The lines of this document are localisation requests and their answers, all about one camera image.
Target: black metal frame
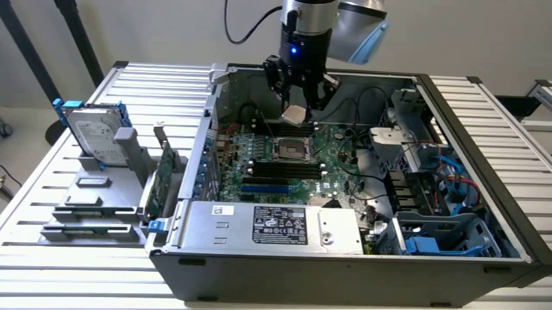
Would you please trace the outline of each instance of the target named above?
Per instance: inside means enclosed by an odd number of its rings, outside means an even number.
[[[48,97],[50,102],[54,102],[58,98],[62,98],[62,95],[54,84],[54,80],[48,74],[43,60],[40,59],[40,56],[36,52],[34,43],[28,38],[27,31],[20,23],[10,0],[0,0],[0,18],[8,28],[11,37],[18,44],[27,64],[34,71],[36,80],[40,84],[40,87],[43,88],[46,96]]]
[[[55,0],[55,5],[60,9],[63,18],[70,28],[76,47],[87,66],[90,77],[94,85],[98,87],[103,81],[102,67],[98,62],[97,54],[94,53],[92,44],[88,39],[87,30],[79,16],[75,0]]]

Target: green circuit board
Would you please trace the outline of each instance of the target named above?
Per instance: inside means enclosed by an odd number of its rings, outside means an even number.
[[[310,137],[288,138],[261,136],[252,133],[244,126],[232,134],[219,136],[219,163],[222,171],[222,186],[219,199],[223,202],[241,202],[242,194],[254,195],[252,202],[257,203],[286,203],[309,204],[328,200],[329,197],[338,199],[341,205],[349,205],[349,189],[354,187],[360,178],[349,175],[340,168],[358,173],[357,164],[352,161],[352,143],[346,142],[346,129],[337,125],[322,126]],[[308,143],[309,159],[293,159],[276,156],[274,143],[285,139]],[[341,159],[338,150],[342,147]],[[325,164],[328,174],[320,179],[288,179],[288,193],[252,193],[242,192],[242,178],[248,174],[248,162],[254,159],[261,162],[288,163],[317,163]]]

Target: white wall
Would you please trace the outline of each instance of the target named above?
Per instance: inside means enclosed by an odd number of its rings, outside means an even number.
[[[79,11],[107,72],[115,60],[209,64],[261,63],[278,52],[277,14],[250,41],[232,45],[222,0],[80,0]],[[67,99],[86,99],[92,82],[54,5],[12,0],[39,54]],[[230,31],[241,37],[280,0],[230,0]],[[495,93],[523,94],[552,78],[552,1],[388,0],[392,28],[365,67],[329,67],[479,76]],[[47,99],[0,23],[0,105],[46,107]]]

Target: motherboard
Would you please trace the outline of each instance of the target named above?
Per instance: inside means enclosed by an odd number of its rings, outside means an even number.
[[[226,124],[217,146],[221,201],[361,206],[354,130],[341,125]]]

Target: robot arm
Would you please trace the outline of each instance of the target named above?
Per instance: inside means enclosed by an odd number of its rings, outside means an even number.
[[[270,56],[264,68],[285,121],[300,125],[313,109],[325,109],[340,88],[326,73],[326,59],[366,63],[388,28],[385,15],[384,0],[284,0],[280,57]],[[305,108],[290,105],[292,86],[304,89]]]

